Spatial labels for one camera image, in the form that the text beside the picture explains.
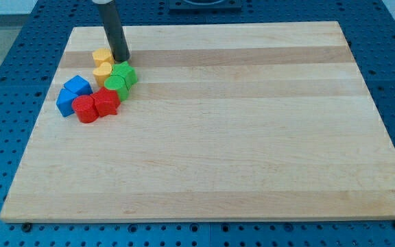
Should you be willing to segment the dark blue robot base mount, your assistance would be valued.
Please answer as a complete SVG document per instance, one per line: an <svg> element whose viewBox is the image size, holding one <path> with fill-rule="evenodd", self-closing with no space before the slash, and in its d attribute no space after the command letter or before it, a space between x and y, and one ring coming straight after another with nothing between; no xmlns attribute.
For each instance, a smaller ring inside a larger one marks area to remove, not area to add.
<svg viewBox="0 0 395 247"><path fill-rule="evenodd" d="M170 10L240 10L242 0L168 0Z"/></svg>

